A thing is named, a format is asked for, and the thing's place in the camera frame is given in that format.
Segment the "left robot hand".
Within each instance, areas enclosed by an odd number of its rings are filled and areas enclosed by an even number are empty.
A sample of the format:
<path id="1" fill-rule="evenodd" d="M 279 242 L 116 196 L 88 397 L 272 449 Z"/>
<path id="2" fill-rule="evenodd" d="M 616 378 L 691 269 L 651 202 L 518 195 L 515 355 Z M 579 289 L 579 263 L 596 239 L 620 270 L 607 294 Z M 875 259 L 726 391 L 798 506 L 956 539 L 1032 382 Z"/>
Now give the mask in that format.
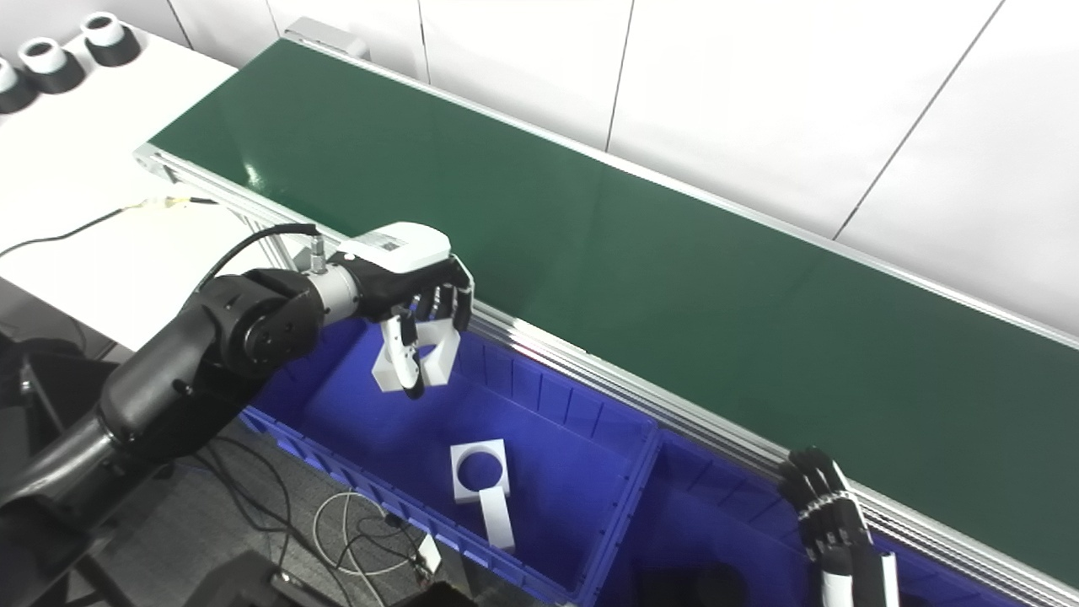
<path id="1" fill-rule="evenodd" d="M 448 382 L 459 334 L 469 328 L 475 282 L 442 231 L 386 224 L 342 242 L 329 258 L 354 287 L 354 316 L 378 326 L 373 376 L 383 392 L 419 400 Z"/>

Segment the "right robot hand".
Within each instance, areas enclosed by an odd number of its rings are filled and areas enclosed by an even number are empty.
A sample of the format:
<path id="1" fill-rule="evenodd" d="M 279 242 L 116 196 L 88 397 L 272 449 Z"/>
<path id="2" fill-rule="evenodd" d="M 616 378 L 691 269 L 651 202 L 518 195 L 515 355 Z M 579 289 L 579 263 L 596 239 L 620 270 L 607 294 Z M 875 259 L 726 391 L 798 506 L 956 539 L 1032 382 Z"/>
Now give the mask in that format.
<path id="1" fill-rule="evenodd" d="M 778 491 L 795 510 L 801 542 L 819 572 L 821 606 L 900 606 L 894 553 L 868 529 L 860 500 L 822 449 L 791 450 Z"/>

